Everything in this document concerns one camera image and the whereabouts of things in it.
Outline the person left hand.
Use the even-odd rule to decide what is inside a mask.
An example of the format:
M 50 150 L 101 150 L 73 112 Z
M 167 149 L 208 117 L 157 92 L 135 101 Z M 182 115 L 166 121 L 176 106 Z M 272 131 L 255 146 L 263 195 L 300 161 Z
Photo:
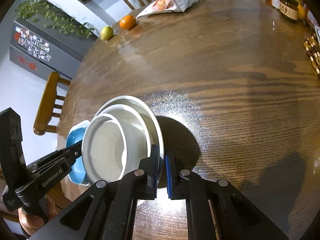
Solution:
M 55 203 L 50 197 L 45 196 L 45 198 L 47 204 L 48 220 L 51 220 L 60 212 L 60 209 L 56 207 Z M 22 229 L 29 236 L 33 235 L 42 226 L 44 226 L 44 220 L 41 217 L 33 215 L 32 213 L 28 213 L 22 208 L 18 209 L 18 217 Z

